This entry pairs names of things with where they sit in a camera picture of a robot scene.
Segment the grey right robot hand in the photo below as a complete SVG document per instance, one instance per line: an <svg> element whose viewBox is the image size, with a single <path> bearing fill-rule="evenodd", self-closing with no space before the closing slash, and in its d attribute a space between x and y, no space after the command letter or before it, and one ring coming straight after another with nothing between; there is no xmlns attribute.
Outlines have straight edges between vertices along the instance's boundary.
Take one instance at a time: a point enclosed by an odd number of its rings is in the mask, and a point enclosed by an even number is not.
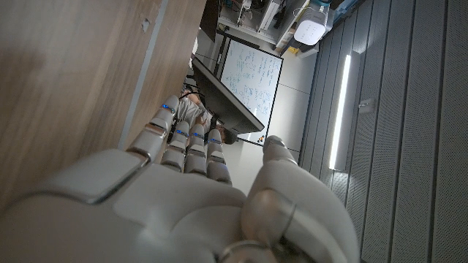
<svg viewBox="0 0 468 263"><path fill-rule="evenodd" d="M3 262L358 262L341 200L266 139L248 194L221 137L170 127L170 96L126 150L92 154L1 213Z"/></svg>

